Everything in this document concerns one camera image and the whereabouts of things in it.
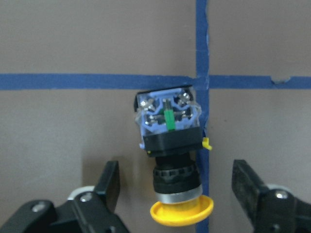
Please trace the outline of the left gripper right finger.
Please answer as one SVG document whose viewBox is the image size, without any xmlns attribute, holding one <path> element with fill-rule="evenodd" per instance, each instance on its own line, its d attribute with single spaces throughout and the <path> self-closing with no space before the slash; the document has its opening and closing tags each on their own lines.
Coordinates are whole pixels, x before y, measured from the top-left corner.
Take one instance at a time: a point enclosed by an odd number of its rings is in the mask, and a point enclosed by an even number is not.
<svg viewBox="0 0 311 233">
<path fill-rule="evenodd" d="M 251 224 L 255 226 L 260 197 L 269 188 L 245 160 L 234 160 L 231 187 Z"/>
</svg>

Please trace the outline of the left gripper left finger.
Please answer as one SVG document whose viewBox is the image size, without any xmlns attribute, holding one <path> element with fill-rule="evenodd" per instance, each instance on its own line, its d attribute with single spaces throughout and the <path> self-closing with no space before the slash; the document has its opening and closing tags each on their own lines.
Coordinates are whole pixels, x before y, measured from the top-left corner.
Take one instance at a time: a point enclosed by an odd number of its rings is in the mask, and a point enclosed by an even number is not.
<svg viewBox="0 0 311 233">
<path fill-rule="evenodd" d="M 108 161 L 94 187 L 94 192 L 100 197 L 108 210 L 115 212 L 120 194 L 120 169 L 118 161 Z"/>
</svg>

